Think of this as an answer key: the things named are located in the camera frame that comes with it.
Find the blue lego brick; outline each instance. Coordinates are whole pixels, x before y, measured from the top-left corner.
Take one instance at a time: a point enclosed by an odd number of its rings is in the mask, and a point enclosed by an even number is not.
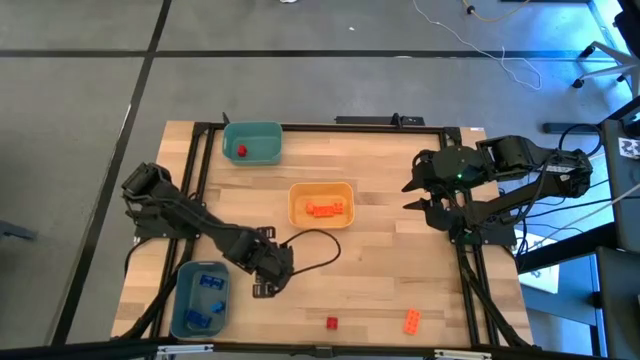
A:
[[[211,318],[204,316],[195,310],[189,310],[189,312],[187,312],[187,322],[201,328],[208,328],[209,324],[211,324]]]
[[[224,307],[225,307],[224,301],[218,301],[217,303],[211,305],[211,311],[216,314],[219,314],[222,312],[222,310],[224,310]]]
[[[200,277],[200,285],[212,289],[222,290],[224,280],[209,275],[202,275]]]

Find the teal plastic bin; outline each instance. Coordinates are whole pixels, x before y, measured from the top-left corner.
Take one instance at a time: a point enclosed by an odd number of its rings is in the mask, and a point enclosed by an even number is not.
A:
[[[219,287],[208,281],[222,280]],[[177,338],[210,338],[224,328],[229,311],[229,271],[221,262],[190,261],[178,269],[176,297],[173,303],[171,333]],[[222,311],[213,312],[212,306],[224,303]],[[189,321],[189,312],[201,315],[203,325]]]
[[[246,155],[240,156],[244,146]],[[276,122],[232,123],[224,128],[222,153],[238,166],[275,165],[282,157],[282,126]]]

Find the wooden table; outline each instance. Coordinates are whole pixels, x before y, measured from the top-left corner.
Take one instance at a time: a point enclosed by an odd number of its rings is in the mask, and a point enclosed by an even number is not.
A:
[[[192,122],[168,122],[160,145],[157,162],[170,170],[177,186],[192,128]],[[482,129],[461,128],[461,132],[468,146],[485,138]],[[225,222],[275,226],[278,240],[284,241],[300,231],[287,217],[288,190],[297,182],[348,182],[355,192],[356,216],[348,228],[331,230],[342,245],[342,256],[335,263],[293,277],[272,299],[254,299],[254,276],[224,260],[210,238],[200,238],[193,259],[225,262],[231,273],[228,323],[216,340],[470,346],[455,249],[445,232],[426,225],[421,211],[402,209],[424,196],[400,189],[411,177],[413,156],[422,149],[440,148],[437,136],[286,131],[280,165],[260,168],[232,165],[222,155],[222,136],[222,131],[215,133],[204,200],[208,210]],[[203,148],[201,144],[196,164]],[[191,181],[194,189],[197,176],[193,174]],[[486,184],[472,195],[492,199],[498,195],[497,186]],[[128,330],[156,295],[167,243],[154,239],[133,254],[112,335]],[[319,234],[300,237],[292,246],[298,269],[330,259],[336,251],[335,244]],[[483,250],[492,298],[520,336],[531,341],[513,259],[498,246]],[[172,306],[173,295],[165,308],[163,335],[168,334]],[[422,313],[415,336],[402,331],[409,308]],[[486,343],[484,313],[477,299],[475,309]],[[337,331],[326,329],[327,316],[339,318]]]

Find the orange lego brick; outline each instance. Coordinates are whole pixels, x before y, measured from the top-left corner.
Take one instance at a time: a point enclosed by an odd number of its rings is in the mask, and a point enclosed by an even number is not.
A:
[[[404,332],[415,335],[418,332],[418,325],[420,325],[420,311],[409,309],[407,319],[404,322]]]
[[[314,209],[315,209],[315,206],[313,205],[313,203],[311,201],[307,201],[307,206],[306,206],[307,214],[312,215]]]
[[[315,217],[333,216],[333,206],[316,206],[313,209],[313,216]]]
[[[333,211],[336,214],[342,214],[344,212],[344,205],[342,205],[342,203],[333,204]]]

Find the orange bin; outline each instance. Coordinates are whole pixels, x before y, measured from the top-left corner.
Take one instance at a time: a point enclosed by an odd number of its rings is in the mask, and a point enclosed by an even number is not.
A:
[[[289,189],[289,221],[309,229],[339,229],[355,218],[353,189],[345,182],[298,183]]]

